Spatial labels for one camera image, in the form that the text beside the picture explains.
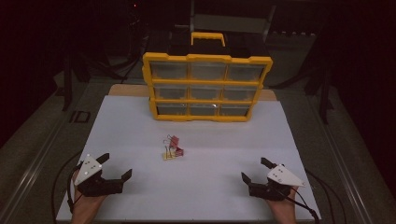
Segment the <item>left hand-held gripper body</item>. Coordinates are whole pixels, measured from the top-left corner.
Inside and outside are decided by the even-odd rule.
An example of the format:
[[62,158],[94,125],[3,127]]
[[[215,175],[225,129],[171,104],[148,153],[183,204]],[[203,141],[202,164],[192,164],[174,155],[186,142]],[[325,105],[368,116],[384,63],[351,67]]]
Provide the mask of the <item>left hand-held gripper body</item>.
[[103,164],[91,155],[78,165],[78,175],[74,185],[87,197],[105,196],[122,193],[123,182],[120,179],[104,179],[102,177]]

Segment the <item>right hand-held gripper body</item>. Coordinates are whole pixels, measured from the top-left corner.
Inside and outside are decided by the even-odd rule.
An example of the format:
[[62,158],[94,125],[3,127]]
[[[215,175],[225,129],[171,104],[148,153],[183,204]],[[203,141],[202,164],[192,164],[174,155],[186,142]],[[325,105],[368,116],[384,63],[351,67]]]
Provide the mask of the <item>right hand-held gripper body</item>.
[[278,164],[270,169],[265,184],[248,181],[250,196],[269,201],[283,201],[293,187],[304,187],[305,182],[288,170],[283,164]]

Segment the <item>yellow binder clip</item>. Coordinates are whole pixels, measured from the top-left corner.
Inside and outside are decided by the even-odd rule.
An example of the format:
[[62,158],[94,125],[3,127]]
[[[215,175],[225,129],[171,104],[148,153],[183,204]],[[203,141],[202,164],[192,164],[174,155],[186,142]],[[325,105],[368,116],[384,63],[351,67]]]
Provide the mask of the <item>yellow binder clip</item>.
[[176,151],[171,147],[166,147],[165,152],[163,153],[163,160],[172,160],[176,157]]

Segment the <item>large pink binder clip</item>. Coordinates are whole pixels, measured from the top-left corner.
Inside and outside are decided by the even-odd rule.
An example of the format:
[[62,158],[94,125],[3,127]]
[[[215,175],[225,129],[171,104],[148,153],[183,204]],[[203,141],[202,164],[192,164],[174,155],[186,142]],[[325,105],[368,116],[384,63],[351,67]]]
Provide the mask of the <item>large pink binder clip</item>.
[[163,142],[170,148],[177,148],[179,143],[179,138],[175,135],[168,134]]

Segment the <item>clear plastic organizer drawer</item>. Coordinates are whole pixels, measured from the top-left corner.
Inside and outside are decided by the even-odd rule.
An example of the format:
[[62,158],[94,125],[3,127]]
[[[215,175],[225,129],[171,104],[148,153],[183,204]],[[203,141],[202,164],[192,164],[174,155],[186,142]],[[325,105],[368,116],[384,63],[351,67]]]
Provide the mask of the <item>clear plastic organizer drawer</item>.
[[262,64],[231,64],[228,68],[228,80],[257,81],[265,66]]

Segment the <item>yellow drawer organizer cabinet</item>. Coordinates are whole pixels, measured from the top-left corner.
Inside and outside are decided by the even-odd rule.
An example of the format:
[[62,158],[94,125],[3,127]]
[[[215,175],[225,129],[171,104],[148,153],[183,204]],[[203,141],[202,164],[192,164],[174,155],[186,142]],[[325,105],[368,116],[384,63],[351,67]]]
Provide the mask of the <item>yellow drawer organizer cabinet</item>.
[[243,63],[264,64],[262,88],[255,97],[254,105],[259,101],[266,75],[271,70],[273,60],[262,42],[262,37],[255,34],[222,34],[193,32],[188,35],[162,34],[152,35],[148,48],[143,55],[143,77],[148,85],[149,109],[156,120],[189,121],[211,120],[223,122],[248,121],[252,109],[246,119],[177,119],[166,117],[161,119],[154,114],[150,98],[153,96],[151,86],[150,65],[154,62],[204,62],[204,63]]

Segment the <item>person's left hand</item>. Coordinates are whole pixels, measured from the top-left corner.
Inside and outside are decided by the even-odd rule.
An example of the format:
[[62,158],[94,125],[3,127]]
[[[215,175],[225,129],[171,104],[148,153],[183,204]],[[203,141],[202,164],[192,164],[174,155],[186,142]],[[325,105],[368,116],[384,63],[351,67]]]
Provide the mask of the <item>person's left hand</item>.
[[95,217],[106,196],[87,197],[75,187],[73,216]]

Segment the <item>person's right hand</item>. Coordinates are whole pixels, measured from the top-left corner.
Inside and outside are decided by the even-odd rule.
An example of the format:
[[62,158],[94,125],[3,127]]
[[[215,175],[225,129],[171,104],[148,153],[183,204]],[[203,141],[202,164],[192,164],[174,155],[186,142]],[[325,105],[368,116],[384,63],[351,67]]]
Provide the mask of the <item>person's right hand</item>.
[[288,200],[270,201],[266,200],[274,217],[295,217],[295,205]]

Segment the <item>white table sheet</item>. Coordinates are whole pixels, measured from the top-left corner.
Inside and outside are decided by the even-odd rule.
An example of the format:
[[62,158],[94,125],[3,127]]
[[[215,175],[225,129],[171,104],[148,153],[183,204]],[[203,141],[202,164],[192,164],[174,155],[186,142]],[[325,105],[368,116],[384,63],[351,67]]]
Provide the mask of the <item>white table sheet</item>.
[[[184,155],[164,161],[168,134],[179,138]],[[154,119],[144,97],[107,96],[83,152],[109,154],[106,179],[133,170],[123,192],[104,201],[99,221],[266,221],[267,204],[249,196],[241,173],[265,182],[266,158],[307,179],[278,101],[258,102],[248,122],[171,122]]]

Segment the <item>black metal stand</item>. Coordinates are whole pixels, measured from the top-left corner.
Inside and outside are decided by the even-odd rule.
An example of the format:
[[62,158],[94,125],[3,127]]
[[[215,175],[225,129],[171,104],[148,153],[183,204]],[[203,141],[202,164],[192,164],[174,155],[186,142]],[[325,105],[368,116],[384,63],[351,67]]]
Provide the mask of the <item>black metal stand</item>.
[[318,33],[295,76],[271,86],[271,89],[281,90],[307,77],[308,81],[304,86],[304,93],[313,96],[319,91],[318,114],[325,124],[328,123],[327,110],[332,106],[329,100],[329,92],[333,52],[326,44],[328,34],[329,32],[325,28]]
[[73,79],[72,74],[75,74],[78,80],[88,82],[91,78],[86,67],[92,67],[102,72],[106,77],[111,77],[117,80],[124,80],[124,77],[117,75],[108,66],[105,66],[98,61],[90,58],[81,52],[66,52],[64,55],[64,86],[58,89],[58,92],[64,98],[63,111],[67,111],[73,101]]

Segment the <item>grid of clear bins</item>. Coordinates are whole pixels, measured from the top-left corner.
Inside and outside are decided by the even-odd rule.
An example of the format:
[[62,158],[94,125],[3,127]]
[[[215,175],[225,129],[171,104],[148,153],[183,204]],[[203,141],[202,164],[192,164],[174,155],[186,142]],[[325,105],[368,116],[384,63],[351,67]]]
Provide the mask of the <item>grid of clear bins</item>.
[[231,64],[154,62],[150,65],[154,114],[164,119],[246,119],[262,88],[257,81],[228,80]]

